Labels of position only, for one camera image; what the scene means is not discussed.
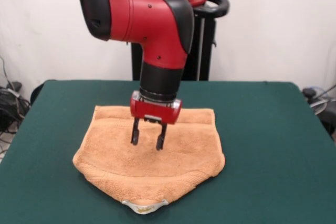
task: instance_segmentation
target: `orange towel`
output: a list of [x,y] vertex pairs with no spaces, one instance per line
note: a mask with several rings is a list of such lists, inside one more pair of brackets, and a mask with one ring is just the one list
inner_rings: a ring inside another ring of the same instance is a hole
[[168,125],[163,150],[155,149],[161,126],[139,123],[139,143],[131,141],[129,107],[97,106],[73,164],[87,181],[148,214],[178,200],[198,184],[217,176],[225,158],[211,109],[182,109]]

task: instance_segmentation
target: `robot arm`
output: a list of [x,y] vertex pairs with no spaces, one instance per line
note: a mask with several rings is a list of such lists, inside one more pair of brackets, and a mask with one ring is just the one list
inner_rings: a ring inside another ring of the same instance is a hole
[[131,97],[134,126],[140,119],[162,124],[156,148],[163,148],[167,124],[174,124],[182,102],[176,99],[194,32],[188,0],[80,0],[90,33],[101,40],[141,44],[140,90]]

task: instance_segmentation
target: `green felt tabletop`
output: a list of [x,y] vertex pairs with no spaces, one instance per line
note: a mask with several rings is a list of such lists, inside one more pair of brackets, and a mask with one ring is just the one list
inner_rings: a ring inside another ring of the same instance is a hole
[[0,223],[336,223],[336,149],[291,83],[183,82],[185,108],[216,113],[220,175],[145,216],[96,189],[72,157],[95,105],[138,87],[47,82],[0,164]]

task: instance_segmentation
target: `black robot stand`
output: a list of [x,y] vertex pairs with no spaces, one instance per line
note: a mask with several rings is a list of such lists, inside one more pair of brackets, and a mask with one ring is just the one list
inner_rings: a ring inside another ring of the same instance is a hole
[[[207,1],[215,3],[217,6],[211,7],[205,3],[202,6],[194,7],[194,39],[182,76],[184,81],[209,80],[212,46],[216,46],[216,19],[225,16],[229,11],[228,0]],[[132,43],[131,51],[133,80],[139,81],[142,65],[141,45]]]

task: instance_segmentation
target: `white wall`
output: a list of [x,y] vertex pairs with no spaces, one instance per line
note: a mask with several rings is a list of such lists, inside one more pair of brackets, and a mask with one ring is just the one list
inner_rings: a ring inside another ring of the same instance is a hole
[[[336,81],[336,0],[230,2],[211,80]],[[26,97],[47,79],[131,80],[130,46],[93,38],[79,0],[0,0],[0,54]]]

